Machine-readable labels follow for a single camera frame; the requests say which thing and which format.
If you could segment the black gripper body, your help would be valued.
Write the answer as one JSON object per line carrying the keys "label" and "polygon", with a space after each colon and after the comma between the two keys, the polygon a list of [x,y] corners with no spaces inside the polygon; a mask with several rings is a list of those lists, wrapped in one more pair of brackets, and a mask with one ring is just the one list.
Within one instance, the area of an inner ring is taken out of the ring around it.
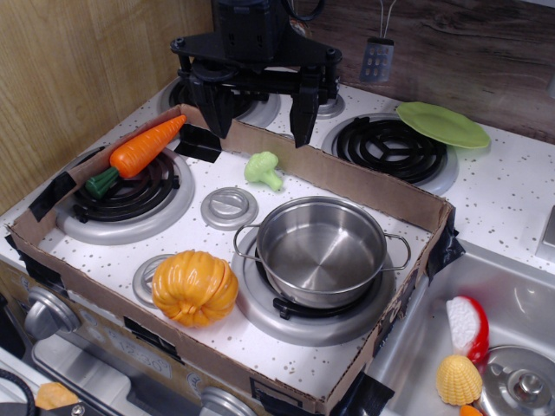
{"label": "black gripper body", "polygon": [[289,1],[217,1],[214,16],[215,31],[170,43],[184,82],[314,95],[318,104],[337,96],[341,51],[298,33],[291,22],[303,18]]}

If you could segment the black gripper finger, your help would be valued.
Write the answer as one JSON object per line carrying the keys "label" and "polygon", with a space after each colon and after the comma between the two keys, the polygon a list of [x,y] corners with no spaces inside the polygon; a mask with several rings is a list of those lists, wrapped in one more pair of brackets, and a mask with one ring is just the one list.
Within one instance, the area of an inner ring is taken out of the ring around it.
{"label": "black gripper finger", "polygon": [[209,130],[224,139],[233,120],[234,102],[231,90],[218,83],[203,81],[196,76],[190,78],[189,88]]}
{"label": "black gripper finger", "polygon": [[319,107],[320,72],[316,68],[305,68],[299,73],[299,83],[291,95],[291,132],[295,147],[310,143]]}

